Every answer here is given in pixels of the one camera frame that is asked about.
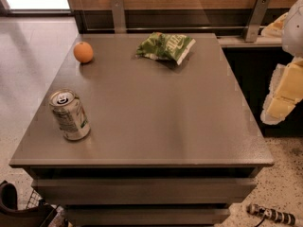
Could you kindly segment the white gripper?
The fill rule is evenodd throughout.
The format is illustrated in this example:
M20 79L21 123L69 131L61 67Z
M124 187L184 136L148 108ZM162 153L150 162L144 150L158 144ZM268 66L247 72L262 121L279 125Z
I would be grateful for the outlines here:
M261 35L274 38L282 36L283 50L295 57L303 57L303 0L297 0L288 13L265 27ZM269 90L260 119L264 124L276 125L284 121L303 99L303 59L294 58L287 65L278 64Z

